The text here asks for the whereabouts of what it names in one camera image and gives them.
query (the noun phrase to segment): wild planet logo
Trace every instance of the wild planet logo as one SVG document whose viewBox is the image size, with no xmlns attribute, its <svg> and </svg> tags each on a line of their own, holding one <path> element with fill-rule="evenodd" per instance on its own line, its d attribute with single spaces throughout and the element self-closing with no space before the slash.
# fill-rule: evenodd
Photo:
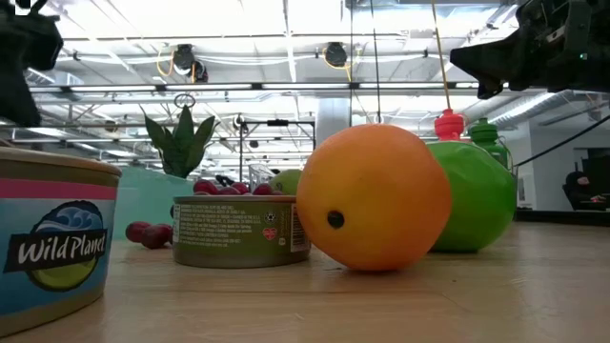
<svg viewBox="0 0 610 343">
<path fill-rule="evenodd" d="M 106 253 L 102 214 L 89 201 L 47 213 L 30 233 L 10 237 L 4 273 L 25 272 L 36 286 L 66 292 L 81 285 Z"/>
</svg>

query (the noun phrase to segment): red nozzle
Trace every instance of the red nozzle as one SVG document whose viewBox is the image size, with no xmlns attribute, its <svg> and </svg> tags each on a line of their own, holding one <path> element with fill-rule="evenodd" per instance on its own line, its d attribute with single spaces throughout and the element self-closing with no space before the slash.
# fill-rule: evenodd
<svg viewBox="0 0 610 343">
<path fill-rule="evenodd" d="M 461 114 L 454 114 L 451 109 L 444 110 L 442 116 L 435 120 L 435 133 L 440 141 L 460 140 L 459 137 L 464 132 L 464 117 Z"/>
</svg>

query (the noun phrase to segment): green apple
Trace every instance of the green apple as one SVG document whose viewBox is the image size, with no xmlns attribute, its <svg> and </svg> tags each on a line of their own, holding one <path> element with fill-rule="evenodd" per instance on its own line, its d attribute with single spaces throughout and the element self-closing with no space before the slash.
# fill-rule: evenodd
<svg viewBox="0 0 610 343">
<path fill-rule="evenodd" d="M 296 186 L 301 177 L 301 170 L 286 170 L 276 175 L 269 183 L 274 191 L 286 195 L 296 195 Z"/>
<path fill-rule="evenodd" d="M 476 252 L 492 244 L 515 213 L 513 174 L 474 144 L 434 142 L 428 148 L 449 178 L 453 200 L 449 221 L 432 252 Z"/>
</svg>

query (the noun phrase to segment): potted plant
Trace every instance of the potted plant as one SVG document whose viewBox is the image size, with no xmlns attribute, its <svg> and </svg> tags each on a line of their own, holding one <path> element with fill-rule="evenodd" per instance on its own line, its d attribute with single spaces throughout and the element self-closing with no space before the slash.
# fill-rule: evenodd
<svg viewBox="0 0 610 343">
<path fill-rule="evenodd" d="M 170 132 L 147 115 L 146 131 L 159 150 L 166 174 L 187 178 L 199 166 L 214 133 L 214 118 L 204 120 L 194 131 L 193 116 L 187 106 L 182 108 L 178 125 Z"/>
</svg>

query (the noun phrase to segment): tin can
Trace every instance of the tin can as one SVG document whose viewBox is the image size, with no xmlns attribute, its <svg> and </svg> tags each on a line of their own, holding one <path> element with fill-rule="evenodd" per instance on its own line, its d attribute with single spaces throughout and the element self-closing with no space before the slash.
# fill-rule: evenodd
<svg viewBox="0 0 610 343">
<path fill-rule="evenodd" d="M 174 199 L 173 259 L 206 268 L 258 268 L 307 259 L 311 243 L 290 195 Z"/>
<path fill-rule="evenodd" d="M 0 336 L 102 295 L 121 170 L 0 148 Z"/>
</svg>

